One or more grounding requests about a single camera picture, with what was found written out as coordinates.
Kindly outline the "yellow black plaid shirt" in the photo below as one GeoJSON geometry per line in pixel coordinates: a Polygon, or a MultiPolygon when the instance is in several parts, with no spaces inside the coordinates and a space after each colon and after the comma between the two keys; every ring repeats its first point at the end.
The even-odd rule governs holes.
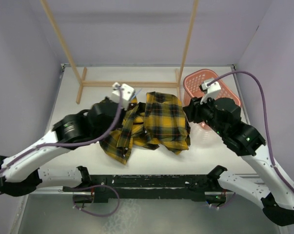
{"type": "Polygon", "coordinates": [[[179,155],[191,145],[190,131],[182,103],[175,95],[149,92],[145,103],[131,101],[121,126],[99,144],[106,155],[126,164],[135,146],[156,150],[163,145],[179,155]]]}

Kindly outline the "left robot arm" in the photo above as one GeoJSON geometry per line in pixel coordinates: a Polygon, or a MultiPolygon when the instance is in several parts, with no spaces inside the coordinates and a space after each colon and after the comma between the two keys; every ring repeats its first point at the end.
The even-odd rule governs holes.
{"type": "Polygon", "coordinates": [[[108,137],[121,126],[125,113],[134,106],[105,98],[90,109],[66,115],[40,140],[14,156],[0,156],[0,195],[19,197],[38,188],[63,186],[86,191],[91,186],[88,169],[68,171],[43,169],[52,159],[108,137]]]}

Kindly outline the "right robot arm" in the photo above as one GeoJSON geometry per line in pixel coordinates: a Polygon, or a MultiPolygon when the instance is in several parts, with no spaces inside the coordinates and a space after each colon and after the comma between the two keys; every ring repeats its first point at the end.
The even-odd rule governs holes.
{"type": "Polygon", "coordinates": [[[220,137],[224,145],[246,161],[264,185],[216,166],[208,174],[208,187],[213,191],[230,190],[262,209],[266,217],[278,226],[294,224],[294,182],[279,164],[270,158],[268,145],[259,131],[241,120],[241,108],[230,98],[208,98],[201,103],[197,97],[183,107],[187,119],[204,122],[220,137]]]}

